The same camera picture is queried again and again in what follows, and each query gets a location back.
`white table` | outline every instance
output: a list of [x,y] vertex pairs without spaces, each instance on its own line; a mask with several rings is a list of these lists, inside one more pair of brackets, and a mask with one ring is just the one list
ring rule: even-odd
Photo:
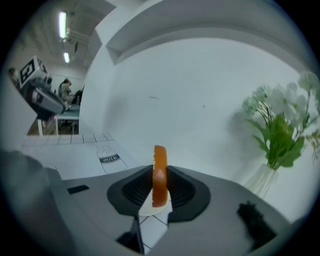
[[[58,120],[79,120],[79,115],[80,115],[79,105],[72,106],[62,114],[56,114],[53,118],[55,120],[56,135],[59,135]],[[38,129],[39,129],[39,135],[43,136],[44,133],[42,130],[42,120],[40,119],[38,119]]]

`gray surface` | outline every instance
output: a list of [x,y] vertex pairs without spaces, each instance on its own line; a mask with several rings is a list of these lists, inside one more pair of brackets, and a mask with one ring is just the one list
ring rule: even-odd
[[[18,222],[47,250],[56,255],[137,255],[115,238],[127,232],[133,217],[118,214],[107,200],[111,184],[143,166],[98,177],[62,181],[53,169],[44,169],[21,153],[2,154],[1,185]],[[276,231],[292,234],[286,219],[242,186],[192,170],[178,168],[204,182],[211,201],[193,221],[169,223],[168,231],[149,253],[163,255],[245,255],[252,246],[247,229],[236,211],[239,203],[256,203],[268,224]],[[70,195],[67,188],[87,185],[90,189]],[[272,245],[280,247],[288,235],[283,232],[258,255],[270,255]]]
[[[130,226],[132,219],[118,214],[107,200],[107,190],[116,181],[141,168],[91,178],[64,181],[66,187],[87,185],[90,189],[72,197],[83,212],[113,238],[119,237]],[[237,210],[247,200],[256,204],[264,219],[277,233],[285,230],[288,221],[273,207],[241,185],[200,172],[177,168],[205,183],[211,192],[211,201],[205,211],[193,221],[169,223],[168,231],[149,255],[244,255],[253,246],[247,228]]]
[[141,167],[103,176],[64,180],[66,188],[86,185],[90,189],[72,194],[83,213],[113,239],[128,232],[134,218],[119,214],[107,199],[107,190],[115,182],[126,178]]
[[211,192],[207,209],[196,219],[169,223],[168,231],[151,250],[150,256],[168,255],[245,255],[253,245],[247,228],[237,210],[240,203],[250,200],[264,214],[274,231],[285,230],[288,221],[274,208],[237,183],[200,172],[177,168],[205,183]]

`person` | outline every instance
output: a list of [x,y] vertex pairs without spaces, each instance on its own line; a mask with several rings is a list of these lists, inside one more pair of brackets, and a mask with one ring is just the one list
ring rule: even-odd
[[8,75],[14,87],[20,89],[19,72],[14,67],[10,67],[8,70]]
[[72,85],[70,80],[66,78],[60,85],[59,85],[59,96],[61,99],[68,104],[72,102],[74,99],[73,96],[69,96],[69,93],[71,92],[71,89],[69,88]]

